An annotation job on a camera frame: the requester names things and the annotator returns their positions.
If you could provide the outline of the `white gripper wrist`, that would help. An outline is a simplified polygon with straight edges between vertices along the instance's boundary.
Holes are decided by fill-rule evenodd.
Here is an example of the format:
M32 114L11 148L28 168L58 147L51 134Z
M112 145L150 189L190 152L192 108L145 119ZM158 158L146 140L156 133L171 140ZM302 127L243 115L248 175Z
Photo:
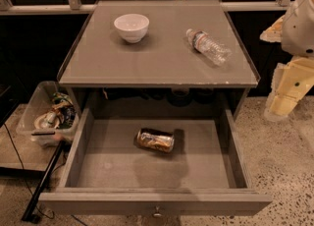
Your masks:
M281 43L283 21L284 17L279 17L260 34L260 39ZM293 56L287 64L279 63L274 71L272 92L266 100L264 117L271 122L283 121L313 85L313 58Z

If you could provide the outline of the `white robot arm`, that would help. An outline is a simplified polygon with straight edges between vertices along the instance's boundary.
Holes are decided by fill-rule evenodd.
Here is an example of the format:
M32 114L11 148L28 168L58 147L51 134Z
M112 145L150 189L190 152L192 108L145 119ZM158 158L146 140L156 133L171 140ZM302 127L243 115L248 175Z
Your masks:
M264 111L269 121L282 121L314 86L314 0L295 0L260 39L279 42L292 55L277 64Z

